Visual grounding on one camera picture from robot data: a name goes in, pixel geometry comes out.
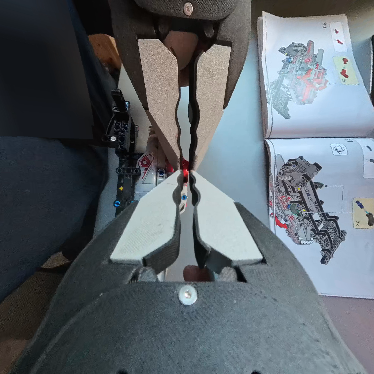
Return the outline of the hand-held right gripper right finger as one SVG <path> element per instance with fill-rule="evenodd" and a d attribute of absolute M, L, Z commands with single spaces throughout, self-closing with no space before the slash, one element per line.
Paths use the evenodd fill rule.
<path fill-rule="evenodd" d="M 194 253 L 200 268 L 219 274 L 225 267 L 263 261 L 257 244 L 233 199 L 199 175 L 190 172 Z"/>

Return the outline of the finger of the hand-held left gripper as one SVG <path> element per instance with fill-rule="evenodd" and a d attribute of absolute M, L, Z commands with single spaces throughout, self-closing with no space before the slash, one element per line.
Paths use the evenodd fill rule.
<path fill-rule="evenodd" d="M 197 59 L 195 68 L 197 104 L 190 146 L 190 169 L 201 164 L 224 112 L 224 99 L 231 47 L 214 44 Z"/>
<path fill-rule="evenodd" d="M 174 170 L 181 167 L 180 126 L 177 106 L 180 100 L 179 70 L 174 54 L 158 39 L 138 40 L 152 129 Z"/>

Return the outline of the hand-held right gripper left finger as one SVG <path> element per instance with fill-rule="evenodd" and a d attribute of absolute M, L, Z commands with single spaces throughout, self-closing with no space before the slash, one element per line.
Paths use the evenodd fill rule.
<path fill-rule="evenodd" d="M 167 270 L 180 253 L 180 202 L 183 171 L 175 171 L 140 201 L 131 204 L 110 224 L 110 261 L 131 267 L 126 281 L 150 268 Z"/>

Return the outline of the grey black lego model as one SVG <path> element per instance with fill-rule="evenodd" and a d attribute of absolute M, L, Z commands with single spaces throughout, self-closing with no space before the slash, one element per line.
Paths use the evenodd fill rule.
<path fill-rule="evenodd" d="M 160 185 L 174 170 L 152 126 L 148 128 L 145 151 L 137 151 L 139 127 L 130 114 L 130 102 L 124 99 L 119 89 L 111 90 L 111 97 L 112 116 L 102 141 L 114 148 L 119 158 L 116 168 L 117 192 L 113 203 L 117 216 L 131 203 L 139 201 Z"/>

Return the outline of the red lego connector piece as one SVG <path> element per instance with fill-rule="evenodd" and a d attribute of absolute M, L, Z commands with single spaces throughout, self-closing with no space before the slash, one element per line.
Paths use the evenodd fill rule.
<path fill-rule="evenodd" d="M 189 181 L 189 162 L 182 158 L 182 167 L 183 167 L 183 188 L 181 190 L 181 201 L 180 201 L 180 214 L 182 214 L 187 206 L 188 199 L 188 181 Z"/>

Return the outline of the lego instruction booklet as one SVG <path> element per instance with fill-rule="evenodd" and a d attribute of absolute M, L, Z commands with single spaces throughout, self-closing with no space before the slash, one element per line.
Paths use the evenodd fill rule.
<path fill-rule="evenodd" d="M 373 105 L 345 15 L 257 21 L 270 229 L 321 295 L 374 292 Z"/>

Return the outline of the person's left hand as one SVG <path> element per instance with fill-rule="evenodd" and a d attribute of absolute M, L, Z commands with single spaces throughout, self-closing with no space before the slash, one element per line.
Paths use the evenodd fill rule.
<path fill-rule="evenodd" d="M 177 59 L 180 87 L 189 86 L 189 63 L 198 44 L 198 36 L 192 32 L 169 31 L 163 44 Z"/>

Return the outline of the person's right hand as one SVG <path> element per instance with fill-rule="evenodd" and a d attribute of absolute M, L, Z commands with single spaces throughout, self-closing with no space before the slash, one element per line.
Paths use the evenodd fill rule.
<path fill-rule="evenodd" d="M 200 268 L 198 265 L 189 264 L 183 270 L 185 282 L 210 282 L 211 275 L 207 267 Z"/>

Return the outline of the person's dark blue trousers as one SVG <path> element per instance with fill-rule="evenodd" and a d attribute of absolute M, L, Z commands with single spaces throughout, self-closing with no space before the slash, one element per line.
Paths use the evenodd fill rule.
<path fill-rule="evenodd" d="M 77 141 L 0 140 L 0 299 L 53 254 L 73 259 L 93 236 L 107 149 Z"/>

